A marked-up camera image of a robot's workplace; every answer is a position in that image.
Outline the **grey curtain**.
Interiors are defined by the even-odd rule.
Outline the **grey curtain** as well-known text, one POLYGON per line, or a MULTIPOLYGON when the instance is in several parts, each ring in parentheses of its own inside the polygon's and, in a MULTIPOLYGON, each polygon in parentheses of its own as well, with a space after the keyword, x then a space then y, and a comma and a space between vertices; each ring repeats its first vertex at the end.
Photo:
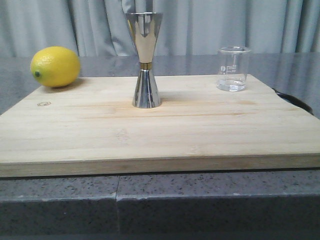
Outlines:
POLYGON ((82 57, 132 56, 126 14, 144 12, 163 15, 157 56, 213 55, 223 46, 257 54, 320 50, 317 0, 3 0, 0 55, 63 46, 82 57))

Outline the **yellow lemon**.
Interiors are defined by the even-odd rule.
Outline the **yellow lemon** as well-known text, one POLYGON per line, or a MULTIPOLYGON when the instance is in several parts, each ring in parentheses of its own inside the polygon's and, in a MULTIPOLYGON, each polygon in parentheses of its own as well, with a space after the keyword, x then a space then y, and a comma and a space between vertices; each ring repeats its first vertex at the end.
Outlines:
POLYGON ((30 62, 30 72, 41 85, 64 87, 74 82, 81 70, 78 55, 62 46, 39 50, 30 62))

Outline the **steel hourglass jigger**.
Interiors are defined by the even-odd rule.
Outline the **steel hourglass jigger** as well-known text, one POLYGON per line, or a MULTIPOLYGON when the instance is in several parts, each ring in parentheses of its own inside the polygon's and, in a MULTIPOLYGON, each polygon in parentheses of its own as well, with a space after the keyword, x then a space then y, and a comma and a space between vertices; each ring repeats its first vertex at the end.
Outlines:
POLYGON ((143 12, 126 13, 125 16, 140 64, 132 104, 141 109, 156 108, 161 105, 161 98, 152 72, 152 61, 163 14, 143 12))

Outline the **black object behind board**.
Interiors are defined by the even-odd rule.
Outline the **black object behind board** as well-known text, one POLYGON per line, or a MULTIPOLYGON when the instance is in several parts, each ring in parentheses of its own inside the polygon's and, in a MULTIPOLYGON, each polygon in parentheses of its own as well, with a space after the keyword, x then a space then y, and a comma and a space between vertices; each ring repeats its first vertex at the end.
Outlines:
POLYGON ((313 113, 313 109, 306 103, 304 103, 302 100, 296 98, 295 96, 286 94, 286 93, 282 93, 278 90, 276 90, 275 88, 272 88, 273 91, 283 100, 287 101, 288 103, 295 105, 303 110, 305 110, 306 112, 308 112, 311 115, 314 115, 313 113))

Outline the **small glass beaker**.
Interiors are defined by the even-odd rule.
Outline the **small glass beaker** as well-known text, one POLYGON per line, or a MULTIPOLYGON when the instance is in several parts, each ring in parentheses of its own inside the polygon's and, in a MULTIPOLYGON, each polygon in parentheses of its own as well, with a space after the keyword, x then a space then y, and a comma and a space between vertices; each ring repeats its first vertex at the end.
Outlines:
POLYGON ((240 92, 246 88, 250 54, 245 46, 224 46, 218 50, 218 89, 240 92))

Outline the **wooden cutting board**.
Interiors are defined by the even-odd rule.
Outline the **wooden cutting board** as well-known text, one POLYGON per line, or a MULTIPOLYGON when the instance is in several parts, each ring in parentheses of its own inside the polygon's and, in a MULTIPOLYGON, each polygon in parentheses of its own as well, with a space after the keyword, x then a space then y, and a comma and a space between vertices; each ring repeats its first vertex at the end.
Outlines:
POLYGON ((41 86, 0 117, 2 177, 317 168, 320 121, 254 76, 158 76, 161 105, 132 105, 135 77, 41 86))

